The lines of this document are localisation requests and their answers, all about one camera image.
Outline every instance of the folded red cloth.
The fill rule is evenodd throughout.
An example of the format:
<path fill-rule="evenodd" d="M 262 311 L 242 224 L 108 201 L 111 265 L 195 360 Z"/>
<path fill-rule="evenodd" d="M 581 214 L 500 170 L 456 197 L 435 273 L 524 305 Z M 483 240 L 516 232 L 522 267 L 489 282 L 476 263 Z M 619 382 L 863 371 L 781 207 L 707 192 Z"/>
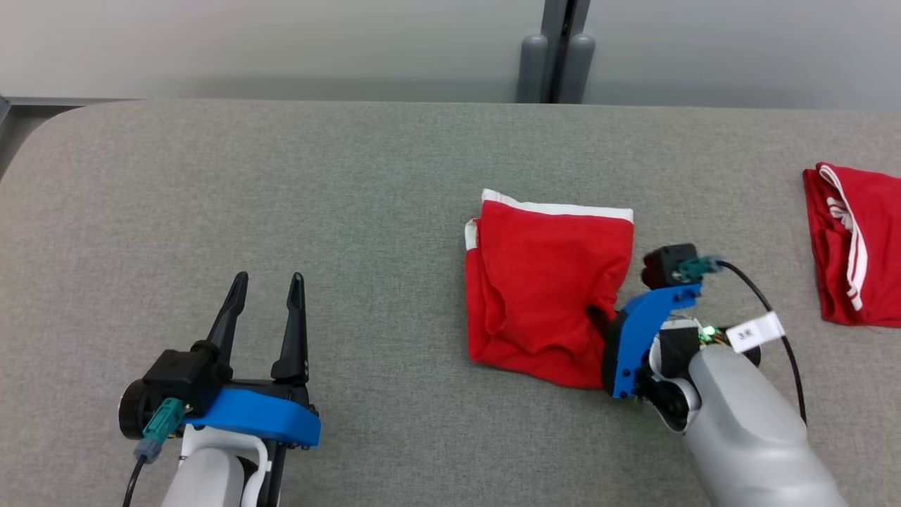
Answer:
<path fill-rule="evenodd" d="M 614 317 L 632 256 L 633 212 L 517 202 L 482 192 L 466 225 L 469 357 L 578 388 L 601 388 L 594 305 Z"/>
<path fill-rule="evenodd" d="M 823 319 L 901 327 L 901 179 L 820 162 L 804 188 Z"/>

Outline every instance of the folded red garment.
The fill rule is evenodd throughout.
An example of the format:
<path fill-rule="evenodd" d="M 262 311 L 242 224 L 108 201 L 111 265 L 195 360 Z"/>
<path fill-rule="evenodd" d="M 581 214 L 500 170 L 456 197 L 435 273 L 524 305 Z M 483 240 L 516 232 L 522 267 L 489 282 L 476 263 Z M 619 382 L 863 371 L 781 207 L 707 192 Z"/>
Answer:
<path fill-rule="evenodd" d="M 804 188 L 823 319 L 901 327 L 901 179 L 820 162 Z"/>
<path fill-rule="evenodd" d="M 586 307 L 614 317 L 633 212 L 517 202 L 482 192 L 466 225 L 469 357 L 578 388 L 601 388 L 604 341 Z"/>

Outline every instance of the black cable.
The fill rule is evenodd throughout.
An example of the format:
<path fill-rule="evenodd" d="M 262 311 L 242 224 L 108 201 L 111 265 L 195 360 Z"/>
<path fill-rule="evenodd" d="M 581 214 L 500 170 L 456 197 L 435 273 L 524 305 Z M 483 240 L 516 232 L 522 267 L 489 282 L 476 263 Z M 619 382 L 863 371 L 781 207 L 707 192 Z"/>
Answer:
<path fill-rule="evenodd" d="M 147 461 L 146 456 L 141 456 L 138 458 L 138 463 L 134 465 L 134 471 L 132 472 L 132 478 L 128 480 L 128 488 L 125 489 L 125 500 L 122 502 L 122 507 L 128 507 L 132 504 L 132 494 L 134 493 L 134 485 L 138 482 L 138 475 L 141 473 L 141 469 L 144 467 L 144 462 Z"/>
<path fill-rule="evenodd" d="M 769 301 L 767 301 L 767 297 L 763 295 L 763 292 L 760 292 L 760 289 L 757 288 L 757 285 L 754 285 L 754 282 L 748 278 L 748 275 L 744 274 L 744 272 L 734 264 L 728 263 L 726 261 L 717 261 L 717 264 L 723 266 L 727 270 L 738 275 L 739 278 L 742 279 L 745 284 L 754 291 L 754 294 L 757 296 L 757 299 L 763 303 L 763 308 L 767 309 L 767 311 L 773 311 L 773 307 L 769 305 Z M 786 354 L 788 355 L 788 361 L 791 363 L 791 372 L 795 376 L 795 389 L 797 390 L 797 407 L 798 411 L 801 414 L 801 420 L 807 424 L 807 408 L 804 404 L 804 388 L 801 387 L 801 373 L 797 370 L 797 361 L 795 360 L 795 353 L 791 349 L 791 344 L 788 343 L 788 337 L 782 336 L 782 345 L 786 348 Z"/>

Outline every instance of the blue plastic mount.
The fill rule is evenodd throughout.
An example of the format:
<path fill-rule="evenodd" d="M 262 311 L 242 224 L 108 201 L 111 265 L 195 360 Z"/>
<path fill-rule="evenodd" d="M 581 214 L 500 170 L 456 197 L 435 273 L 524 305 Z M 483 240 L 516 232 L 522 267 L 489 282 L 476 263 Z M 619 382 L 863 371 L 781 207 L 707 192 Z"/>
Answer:
<path fill-rule="evenodd" d="M 616 377 L 614 397 L 632 394 L 635 387 L 635 371 L 642 365 L 644 353 L 648 352 L 660 326 L 676 309 L 695 306 L 695 299 L 701 295 L 701 284 L 680 285 L 664 289 L 649 290 L 641 296 L 629 300 L 622 312 L 626 314 L 620 330 L 619 351 L 616 355 Z"/>
<path fill-rule="evenodd" d="M 185 417 L 185 424 L 302 447 L 318 447 L 323 428 L 318 417 L 297 403 L 245 389 L 222 389 L 203 417 Z"/>

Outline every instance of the floor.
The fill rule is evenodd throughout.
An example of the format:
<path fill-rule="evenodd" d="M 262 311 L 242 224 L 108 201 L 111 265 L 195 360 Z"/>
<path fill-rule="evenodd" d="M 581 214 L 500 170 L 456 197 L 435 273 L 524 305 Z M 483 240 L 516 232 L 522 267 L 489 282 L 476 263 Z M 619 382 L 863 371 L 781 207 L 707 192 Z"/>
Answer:
<path fill-rule="evenodd" d="M 60 113 L 74 107 L 68 106 L 13 106 L 0 123 L 0 180 L 13 157 L 39 126 Z"/>

